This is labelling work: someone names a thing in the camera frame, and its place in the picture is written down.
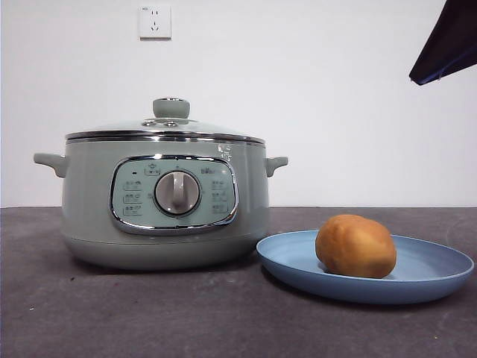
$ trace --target pot base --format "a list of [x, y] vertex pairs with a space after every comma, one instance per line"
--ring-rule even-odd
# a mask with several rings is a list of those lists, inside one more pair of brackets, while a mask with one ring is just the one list
[[229, 237], [202, 242], [112, 244], [64, 236], [78, 259], [127, 270], [190, 269], [233, 260], [254, 250], [263, 235]]

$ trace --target black umbrella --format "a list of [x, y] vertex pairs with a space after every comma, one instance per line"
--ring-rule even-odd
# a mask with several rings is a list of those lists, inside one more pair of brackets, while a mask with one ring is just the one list
[[409, 77], [427, 84], [477, 63], [477, 0], [447, 0]]

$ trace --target pot handle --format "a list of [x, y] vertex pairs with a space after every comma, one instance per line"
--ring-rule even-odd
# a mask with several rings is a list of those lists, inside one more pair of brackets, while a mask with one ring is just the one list
[[33, 161], [36, 164], [43, 164], [44, 166], [53, 168], [55, 174], [60, 178], [64, 178], [66, 176], [69, 160], [64, 155], [35, 153], [33, 156]]
[[280, 166], [287, 166], [287, 165], [288, 165], [288, 157], [267, 158], [265, 160], [265, 168], [267, 169], [267, 178], [272, 177], [274, 175], [276, 168], [279, 168]]

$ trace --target glass lid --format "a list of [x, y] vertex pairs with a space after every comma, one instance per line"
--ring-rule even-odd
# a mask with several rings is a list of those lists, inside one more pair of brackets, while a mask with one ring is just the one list
[[142, 121], [126, 122], [120, 125], [105, 125], [87, 131], [66, 135], [68, 141], [90, 140], [132, 140], [134, 137], [170, 137], [170, 138], [204, 138], [223, 139], [241, 142], [265, 144], [260, 138], [247, 136], [237, 131], [218, 125], [189, 119], [190, 104], [179, 98], [159, 98], [153, 101], [156, 118]]

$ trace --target lid knob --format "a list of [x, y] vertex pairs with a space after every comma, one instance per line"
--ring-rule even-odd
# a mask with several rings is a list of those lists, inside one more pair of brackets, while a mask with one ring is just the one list
[[159, 98], [152, 102], [152, 110], [156, 118], [189, 117], [191, 105], [185, 99]]

